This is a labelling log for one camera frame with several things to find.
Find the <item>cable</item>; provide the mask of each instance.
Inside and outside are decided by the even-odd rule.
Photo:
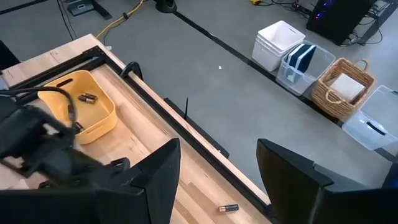
[[[249,1],[255,6],[275,6],[275,5],[280,6],[280,7],[285,8],[286,10],[289,10],[292,12],[297,12],[302,19],[309,18],[309,15],[306,12],[300,10],[297,7],[294,7],[294,4],[299,3],[298,0],[295,0],[294,2],[277,2],[276,0],[271,0],[271,3],[265,2],[265,1],[259,1],[259,0],[249,0]]]
[[[65,6],[62,4],[62,2],[61,2],[61,6],[62,6],[62,9],[63,9],[65,15],[67,15],[67,19],[68,19],[68,22],[69,22],[69,26],[70,26],[70,28],[72,29],[73,34],[75,35],[75,39],[77,39],[76,32],[75,32],[75,30],[74,30],[74,28],[73,28],[73,26],[72,26],[72,23],[70,22],[70,18],[69,18],[68,12],[67,12],[67,10],[65,9]]]
[[[136,5],[133,7],[133,10],[134,10],[134,9],[137,9],[137,7],[139,7],[139,4],[140,4],[140,3],[136,4]],[[110,28],[106,31],[106,33],[105,33],[105,35],[104,35],[104,38],[103,38],[103,43],[104,43],[105,46],[106,46],[106,36],[108,36],[108,34],[109,34],[109,32],[111,31],[111,29],[117,28],[117,27],[120,26],[123,22],[126,22],[126,21],[130,18],[130,16],[124,12],[124,13],[123,13],[123,18],[125,18],[125,20],[121,21],[121,22],[120,22],[118,25],[116,25],[116,26],[110,27]]]
[[[73,98],[70,96],[70,94],[57,87],[52,87],[52,86],[43,86],[43,87],[33,87],[33,88],[23,88],[20,90],[0,90],[0,95],[7,95],[7,96],[13,96],[15,97],[16,95],[20,93],[34,93],[34,92],[39,92],[39,91],[56,91],[61,94],[63,94],[69,101],[69,106],[68,106],[68,113],[69,113],[69,119],[70,119],[70,127],[72,128],[73,133],[75,132],[74,127],[75,127],[75,122],[76,122],[76,107],[75,103],[73,102]]]
[[[144,2],[144,0],[140,0],[140,2],[138,3],[138,5],[136,5],[130,12],[128,12],[128,13],[124,13],[124,15],[127,15],[127,16],[122,16],[122,17],[120,17],[119,19],[116,19],[115,21],[113,21],[113,22],[111,22],[109,25],[107,25],[97,36],[96,36],[96,38],[98,39],[99,37],[101,37],[101,35],[102,34],[104,34],[104,32],[106,32],[106,31],[108,31],[113,25],[115,25],[115,24],[117,24],[118,22],[121,22],[121,21],[126,21],[126,20],[128,20],[129,18],[130,18],[130,16],[135,12],[135,11],[137,11],[140,7],[141,7],[141,5],[142,5],[142,3]]]
[[[383,10],[385,10],[388,6],[390,6],[390,3],[386,2],[383,6],[380,7],[380,9],[376,9],[377,13],[379,14]]]
[[[377,31],[380,33],[380,40],[377,41],[377,42],[374,42],[374,43],[364,43],[364,45],[367,45],[367,44],[378,44],[378,43],[383,41],[383,34],[381,33],[380,27],[377,28]]]
[[[57,0],[57,3],[58,3],[58,8],[59,8],[59,10],[60,10],[60,12],[61,12],[61,16],[62,16],[63,23],[65,24],[65,27],[66,27],[67,30],[68,30],[68,33],[69,33],[70,38],[71,38],[72,40],[74,40],[72,34],[70,33],[68,24],[67,24],[67,22],[66,22],[66,20],[65,20],[65,16],[63,15],[63,12],[62,12],[62,9],[61,9],[61,4],[60,4],[59,0]]]
[[[373,19],[372,21],[370,21],[370,22],[368,22],[368,23],[365,23],[365,24],[358,24],[358,25],[361,25],[361,26],[363,26],[363,25],[369,25],[369,24],[372,24],[374,21],[376,21],[376,20]]]

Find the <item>clear plastic bin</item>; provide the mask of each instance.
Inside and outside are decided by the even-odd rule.
[[[398,146],[398,92],[379,86],[343,125],[343,130],[369,150]]]
[[[303,41],[302,43],[315,45],[309,41]],[[305,73],[291,67],[286,62],[289,53],[287,53],[282,59],[276,81],[297,96],[302,95],[304,91],[310,87],[310,85],[315,82],[336,60],[336,57],[333,54],[317,45],[315,46],[316,49],[314,55]]]

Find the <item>yellow basket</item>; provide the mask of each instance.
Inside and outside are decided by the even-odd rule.
[[[72,96],[76,106],[77,121],[84,127],[84,131],[75,136],[80,144],[91,143],[116,126],[118,117],[115,105],[90,72],[76,71],[45,86],[62,88]],[[97,96],[95,104],[78,100],[83,93]],[[65,96],[52,91],[39,92],[38,96],[50,108],[55,118],[69,126],[68,101]]]

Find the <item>wooden table edge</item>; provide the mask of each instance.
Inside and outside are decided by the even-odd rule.
[[[106,55],[111,58],[118,66],[121,68],[124,68],[126,65],[115,56],[111,51],[109,51],[97,38],[94,37],[92,34],[88,34],[84,37],[81,37],[77,40],[74,40],[72,42],[66,43],[60,47],[57,47],[53,50],[50,50],[49,52],[46,52],[42,55],[45,55],[49,53],[54,60],[56,60],[58,63],[62,63],[61,61],[58,61],[55,55],[62,54],[62,48],[64,47],[70,47],[73,48],[74,50],[75,47],[73,45],[83,45],[79,46],[78,53],[76,55],[71,56],[69,59],[72,57],[76,57],[78,54],[83,53],[84,51],[94,47],[98,46],[106,53]],[[32,62],[34,61],[35,58],[39,57],[36,56],[34,58],[31,58],[30,60],[26,62]],[[9,83],[7,80],[11,79],[8,77],[10,75],[7,70],[21,66],[21,64],[15,65],[11,68],[8,68],[3,72],[3,78],[5,79],[6,83]],[[260,190],[256,185],[254,185],[253,182],[251,182],[238,168],[236,168],[227,158],[225,158],[222,154],[220,154],[200,133],[196,131],[190,124],[188,124],[174,109],[172,109],[157,93],[155,93],[146,83],[144,83],[141,79],[139,79],[138,76],[134,75],[133,80],[142,88],[144,89],[156,102],[158,102],[159,105],[161,105],[176,121],[178,121],[192,136],[194,136],[204,147],[212,154],[214,155],[220,163],[222,163],[225,167],[227,167],[243,184],[245,184],[257,197],[259,197],[264,203],[267,205],[271,203],[269,200],[268,196]]]

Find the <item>black cable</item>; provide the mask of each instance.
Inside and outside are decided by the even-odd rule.
[[[361,26],[363,26],[363,25],[369,25],[369,24],[372,24],[374,21],[376,21],[376,20],[373,19],[372,21],[370,21],[370,22],[368,22],[368,23],[365,23],[365,24],[358,24],[358,25],[361,25]]]
[[[367,45],[367,44],[378,44],[378,43],[383,41],[383,34],[381,33],[380,27],[377,28],[377,31],[380,33],[380,40],[377,41],[377,42],[374,42],[374,43],[364,43],[364,45]]]
[[[75,135],[74,127],[76,122],[76,107],[75,103],[73,102],[73,98],[70,96],[70,94],[67,91],[57,87],[43,86],[43,87],[23,88],[19,90],[0,90],[0,95],[16,97],[20,93],[34,93],[39,91],[56,91],[63,94],[68,99],[69,101],[68,114],[70,119],[70,127],[72,128],[73,135]]]
[[[110,30],[113,29],[113,28],[117,28],[117,27],[120,26],[123,22],[126,22],[126,21],[127,21],[127,19],[121,21],[118,25],[112,26],[111,28],[109,28],[109,29],[106,31],[106,33],[105,33],[105,35],[104,35],[104,37],[103,37],[103,43],[104,43],[105,46],[106,46],[106,36],[109,34]]]
[[[72,23],[70,22],[70,18],[69,18],[68,12],[67,12],[67,10],[65,9],[65,6],[63,5],[62,2],[61,2],[61,6],[62,6],[62,9],[63,9],[65,15],[67,16],[67,19],[68,19],[68,22],[69,22],[69,26],[70,26],[70,28],[72,29],[73,34],[75,35],[75,39],[77,39],[76,32],[75,32],[75,30],[74,30],[74,28],[73,28],[73,26],[72,26]]]
[[[66,22],[66,20],[65,20],[65,16],[63,15],[60,2],[59,2],[59,0],[56,0],[56,1],[57,1],[57,4],[58,4],[58,8],[59,8],[59,10],[60,10],[60,12],[61,12],[61,16],[62,16],[63,23],[65,24],[65,27],[66,27],[67,30],[68,30],[68,33],[69,33],[70,38],[71,38],[72,40],[74,40],[72,34],[70,33],[68,24],[67,24],[67,22]]]
[[[382,12],[383,10],[385,10],[386,9],[386,7],[387,6],[389,6],[390,5],[390,3],[385,3],[383,6],[381,6],[380,7],[380,9],[376,9],[377,10],[377,13],[379,14],[380,12]]]
[[[276,6],[283,7],[286,10],[289,10],[289,11],[292,11],[292,12],[297,12],[302,19],[308,19],[309,15],[306,12],[303,12],[300,9],[297,9],[296,7],[294,7],[295,3],[297,4],[298,1],[294,1],[294,2],[277,2],[276,0],[271,0],[271,3],[265,2],[265,1],[261,1],[256,6],[275,6],[276,5]]]

